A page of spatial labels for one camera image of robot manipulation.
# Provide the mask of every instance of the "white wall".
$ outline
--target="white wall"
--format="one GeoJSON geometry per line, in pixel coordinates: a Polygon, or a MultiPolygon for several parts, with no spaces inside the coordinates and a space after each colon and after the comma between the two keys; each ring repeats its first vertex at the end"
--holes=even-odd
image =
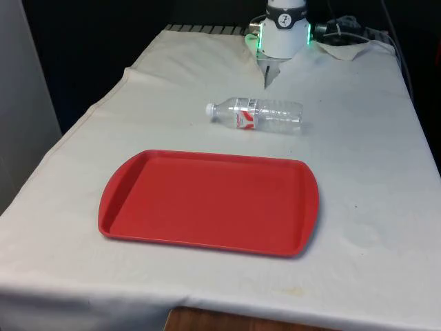
{"type": "Polygon", "coordinates": [[[21,0],[0,0],[0,214],[60,136],[21,0]]]}

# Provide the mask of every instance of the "bottle label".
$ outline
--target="bottle label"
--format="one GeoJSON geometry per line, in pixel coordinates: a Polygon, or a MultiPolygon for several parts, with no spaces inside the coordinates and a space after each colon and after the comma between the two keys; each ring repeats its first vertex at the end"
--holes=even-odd
{"type": "Polygon", "coordinates": [[[256,100],[249,99],[246,107],[235,107],[235,126],[240,129],[254,129],[254,113],[256,111],[256,100]]]}

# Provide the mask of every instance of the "green led light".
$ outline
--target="green led light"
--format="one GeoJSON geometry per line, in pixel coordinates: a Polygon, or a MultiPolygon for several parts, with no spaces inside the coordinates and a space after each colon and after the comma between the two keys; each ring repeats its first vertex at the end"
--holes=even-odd
{"type": "Polygon", "coordinates": [[[311,24],[308,24],[308,40],[307,40],[307,45],[309,45],[311,43],[311,40],[312,40],[311,24]]]}
{"type": "Polygon", "coordinates": [[[257,43],[257,49],[260,50],[262,48],[262,31],[263,31],[263,24],[259,25],[259,40],[257,43]]]}

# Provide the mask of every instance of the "table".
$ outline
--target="table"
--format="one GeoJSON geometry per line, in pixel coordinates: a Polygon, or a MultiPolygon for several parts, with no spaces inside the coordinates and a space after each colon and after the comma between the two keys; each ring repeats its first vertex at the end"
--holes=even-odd
{"type": "Polygon", "coordinates": [[[173,309],[164,331],[331,331],[313,326],[255,319],[192,308],[173,309]]]}
{"type": "Polygon", "coordinates": [[[395,57],[315,45],[263,76],[240,36],[164,31],[58,142],[0,218],[2,330],[160,330],[187,306],[343,330],[441,330],[441,180],[395,57]],[[229,97],[304,104],[293,136],[211,124],[229,97]],[[113,172],[142,150],[299,159],[320,213],[304,254],[112,241],[113,172]]]}

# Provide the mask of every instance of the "wooden floor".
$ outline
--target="wooden floor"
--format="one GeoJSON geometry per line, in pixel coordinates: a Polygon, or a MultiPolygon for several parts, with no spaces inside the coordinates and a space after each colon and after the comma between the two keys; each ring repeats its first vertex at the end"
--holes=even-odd
{"type": "Polygon", "coordinates": [[[266,319],[176,308],[170,312],[164,331],[330,331],[312,326],[281,323],[266,319]]]}

